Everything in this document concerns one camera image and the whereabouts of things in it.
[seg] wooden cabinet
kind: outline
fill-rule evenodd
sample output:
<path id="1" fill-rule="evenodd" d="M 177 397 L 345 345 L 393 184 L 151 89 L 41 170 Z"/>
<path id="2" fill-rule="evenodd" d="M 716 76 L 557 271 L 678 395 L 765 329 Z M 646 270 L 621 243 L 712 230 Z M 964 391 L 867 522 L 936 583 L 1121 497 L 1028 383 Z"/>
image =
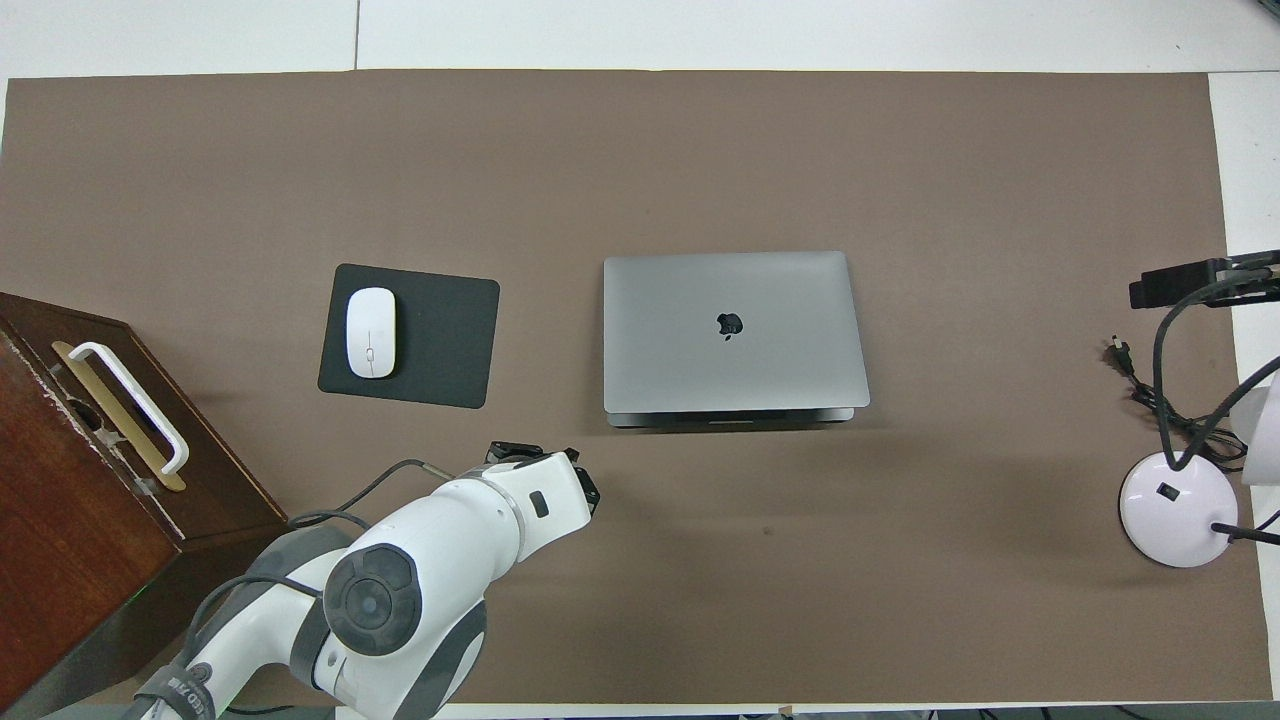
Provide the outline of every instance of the wooden cabinet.
<path id="1" fill-rule="evenodd" d="M 86 342 L 110 348 L 183 438 L 189 459 L 173 475 L 155 468 L 172 454 L 163 421 L 127 380 L 100 354 L 67 356 Z M 6 719 L 131 676 L 283 532 L 280 509 L 127 324 L 0 293 Z"/>

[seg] desk lamp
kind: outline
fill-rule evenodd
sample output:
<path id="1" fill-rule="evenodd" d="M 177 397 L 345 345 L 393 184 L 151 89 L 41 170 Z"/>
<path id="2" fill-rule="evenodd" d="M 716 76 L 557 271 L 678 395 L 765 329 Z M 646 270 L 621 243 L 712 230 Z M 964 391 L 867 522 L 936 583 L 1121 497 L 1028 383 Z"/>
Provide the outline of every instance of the desk lamp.
<path id="1" fill-rule="evenodd" d="M 1112 337 L 1107 347 L 1111 361 L 1134 384 L 1133 398 L 1156 414 L 1162 446 L 1125 478 L 1120 521 L 1133 544 L 1164 565 L 1204 565 L 1238 538 L 1280 544 L 1280 536 L 1262 532 L 1280 512 L 1256 529 L 1236 525 L 1239 509 L 1226 478 L 1226 473 L 1240 471 L 1233 464 L 1243 461 L 1245 484 L 1280 484 L 1280 391 L 1275 389 L 1280 383 L 1258 387 L 1280 369 L 1280 357 L 1249 375 L 1212 414 L 1190 419 L 1169 405 L 1161 366 L 1165 334 L 1187 307 L 1280 300 L 1277 264 L 1280 250 L 1213 258 L 1143 273 L 1129 286 L 1134 309 L 1172 306 L 1156 331 L 1151 386 L 1137 379 L 1128 343 Z M 1229 413 L 1235 433 L 1217 427 Z M 1187 448 L 1176 455 L 1171 425 L 1190 436 Z"/>

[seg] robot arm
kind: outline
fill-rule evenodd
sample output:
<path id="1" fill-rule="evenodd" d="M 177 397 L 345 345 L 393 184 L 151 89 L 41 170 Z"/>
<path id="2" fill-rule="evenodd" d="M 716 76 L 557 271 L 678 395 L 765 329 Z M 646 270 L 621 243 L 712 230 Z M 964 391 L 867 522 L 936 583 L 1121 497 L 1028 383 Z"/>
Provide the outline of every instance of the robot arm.
<path id="1" fill-rule="evenodd" d="M 568 452 L 494 443 L 489 462 L 349 546 L 328 527 L 282 537 L 250 573 L 274 568 L 319 597 L 266 583 L 241 588 L 189 662 L 157 673 L 140 691 L 156 694 L 127 716 L 215 717 L 271 662 L 370 720 L 435 715 L 484 643 L 489 583 L 590 521 L 599 495 Z"/>

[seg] velcro strap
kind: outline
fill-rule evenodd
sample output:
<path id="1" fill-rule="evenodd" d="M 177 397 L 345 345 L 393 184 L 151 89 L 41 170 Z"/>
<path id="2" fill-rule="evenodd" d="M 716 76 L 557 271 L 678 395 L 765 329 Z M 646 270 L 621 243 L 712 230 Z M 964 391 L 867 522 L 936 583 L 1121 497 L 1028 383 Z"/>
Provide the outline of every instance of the velcro strap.
<path id="1" fill-rule="evenodd" d="M 214 698 L 209 689 L 180 665 L 165 665 L 133 693 L 136 698 L 164 701 L 182 720 L 215 720 Z"/>

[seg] apple logo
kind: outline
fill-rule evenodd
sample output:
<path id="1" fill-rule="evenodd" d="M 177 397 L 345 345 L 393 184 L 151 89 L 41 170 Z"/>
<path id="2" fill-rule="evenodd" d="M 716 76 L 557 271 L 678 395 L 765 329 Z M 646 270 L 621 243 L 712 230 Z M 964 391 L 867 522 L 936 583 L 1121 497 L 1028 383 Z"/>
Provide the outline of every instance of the apple logo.
<path id="1" fill-rule="evenodd" d="M 728 342 L 737 333 L 742 332 L 742 318 L 737 316 L 737 313 L 721 313 L 716 322 L 721 324 L 721 334 L 724 336 L 724 342 Z"/>

